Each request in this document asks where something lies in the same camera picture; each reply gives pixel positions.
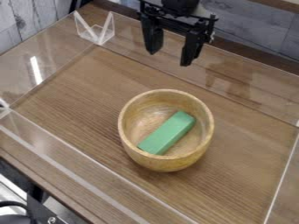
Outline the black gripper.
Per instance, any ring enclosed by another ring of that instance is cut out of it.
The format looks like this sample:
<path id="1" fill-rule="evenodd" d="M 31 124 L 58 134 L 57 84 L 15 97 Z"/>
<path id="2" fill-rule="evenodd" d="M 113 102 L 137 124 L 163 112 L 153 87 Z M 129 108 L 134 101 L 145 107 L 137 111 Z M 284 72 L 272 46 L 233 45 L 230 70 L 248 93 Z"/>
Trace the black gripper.
<path id="1" fill-rule="evenodd" d="M 181 66 L 188 67 L 200 57 L 205 43 L 214 39 L 218 15 L 202 5 L 202 0 L 139 0 L 139 17 L 145 47 L 151 55 L 165 45 L 165 30 L 186 37 Z"/>

